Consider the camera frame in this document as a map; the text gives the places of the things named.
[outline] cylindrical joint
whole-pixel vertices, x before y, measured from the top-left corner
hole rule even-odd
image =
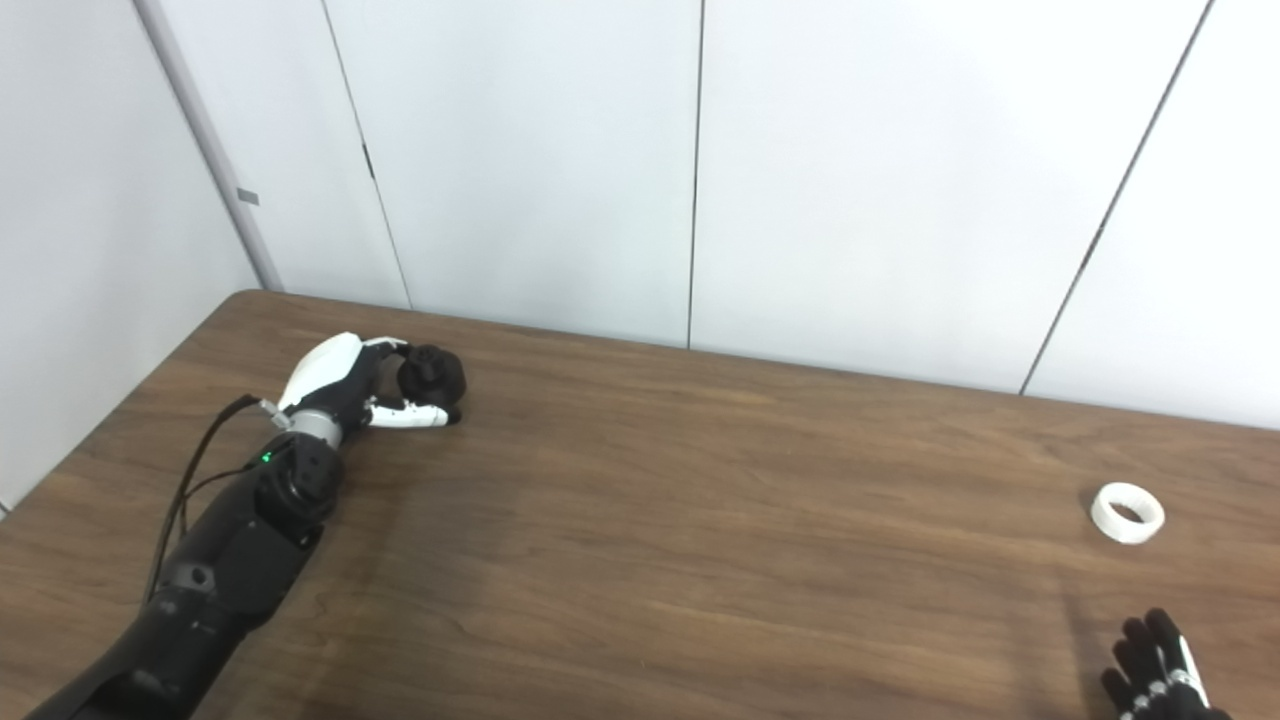
[[[325,441],[329,447],[338,450],[342,445],[342,425],[332,415],[320,410],[298,410],[293,414],[294,433],[305,433],[314,438]]]

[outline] wooden table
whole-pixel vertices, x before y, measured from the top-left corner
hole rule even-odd
[[[344,329],[457,351],[466,419],[351,445],[200,717],[1102,719],[1153,605],[1236,720],[1280,707],[1275,433],[248,292],[0,523],[0,717],[132,618],[212,415]],[[1117,479],[1169,511],[1146,546],[1089,523]]]

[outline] black robotic forearm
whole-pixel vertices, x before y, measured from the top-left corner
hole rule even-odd
[[[342,471],[325,441],[276,436],[174,547],[120,639],[27,720],[189,717],[311,557]]]

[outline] white wall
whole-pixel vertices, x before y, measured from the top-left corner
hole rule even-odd
[[[698,0],[330,0],[413,307],[685,345]]]
[[[1030,395],[1280,429],[1277,36],[1213,5]]]
[[[1016,392],[1203,0],[708,0],[692,346]]]
[[[140,0],[283,290],[407,307],[320,0]]]
[[[0,502],[256,287],[128,0],[0,3]]]

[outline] robotic arm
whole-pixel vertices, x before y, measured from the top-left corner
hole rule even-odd
[[[392,355],[404,357],[401,398],[376,395]],[[189,717],[315,551],[342,484],[343,441],[364,427],[454,424],[465,392],[462,363],[434,346],[342,333],[312,348],[280,398],[282,432],[173,548],[115,644],[27,720]]]

